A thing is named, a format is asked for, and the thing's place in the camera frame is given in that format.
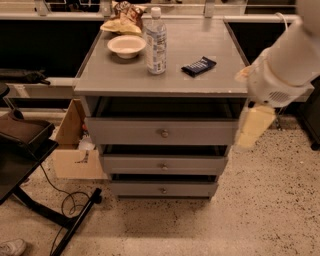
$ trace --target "gray countertop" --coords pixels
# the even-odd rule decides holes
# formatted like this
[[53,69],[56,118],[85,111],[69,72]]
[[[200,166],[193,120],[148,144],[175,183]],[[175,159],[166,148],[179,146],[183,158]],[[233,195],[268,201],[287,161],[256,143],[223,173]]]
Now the gray countertop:
[[[102,32],[77,81],[76,95],[158,97],[246,97],[245,84],[234,80],[245,67],[222,19],[165,19],[168,35],[167,70],[147,71],[144,51],[131,60],[120,59],[107,48],[115,35]],[[206,56],[214,69],[192,78],[181,67]]]

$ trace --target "snack bag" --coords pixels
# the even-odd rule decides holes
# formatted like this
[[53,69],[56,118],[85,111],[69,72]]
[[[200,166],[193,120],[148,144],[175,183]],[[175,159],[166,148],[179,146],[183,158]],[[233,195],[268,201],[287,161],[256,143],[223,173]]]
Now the snack bag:
[[123,35],[142,35],[142,14],[145,7],[130,4],[127,1],[114,3],[115,16],[105,22],[100,29]]

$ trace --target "floor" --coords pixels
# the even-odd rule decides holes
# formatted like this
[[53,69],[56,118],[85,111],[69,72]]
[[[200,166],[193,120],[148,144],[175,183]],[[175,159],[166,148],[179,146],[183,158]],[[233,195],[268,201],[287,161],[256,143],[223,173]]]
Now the floor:
[[[211,201],[118,201],[107,181],[57,179],[48,158],[44,168],[59,189],[102,189],[102,203],[94,205],[63,255],[320,255],[320,151],[310,149],[295,118],[283,118],[282,127],[271,127],[253,150],[231,150]],[[41,169],[24,190],[57,211],[66,196]],[[0,219],[2,241],[20,237],[28,243],[24,256],[49,255],[58,226],[14,197],[1,206]]]

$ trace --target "white bowl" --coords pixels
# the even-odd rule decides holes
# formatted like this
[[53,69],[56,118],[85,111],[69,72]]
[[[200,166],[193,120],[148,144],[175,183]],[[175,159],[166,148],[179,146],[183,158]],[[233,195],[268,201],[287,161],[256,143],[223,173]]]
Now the white bowl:
[[122,59],[131,59],[146,47],[146,41],[139,36],[117,36],[108,42],[110,51]]

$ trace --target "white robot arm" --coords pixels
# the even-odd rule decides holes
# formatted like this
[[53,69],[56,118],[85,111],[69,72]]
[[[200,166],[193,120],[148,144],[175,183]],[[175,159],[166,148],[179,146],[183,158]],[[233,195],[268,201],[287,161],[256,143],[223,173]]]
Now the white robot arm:
[[252,147],[282,108],[301,96],[320,74],[320,1],[298,0],[300,18],[265,49],[248,70],[249,100],[240,117],[236,145]]

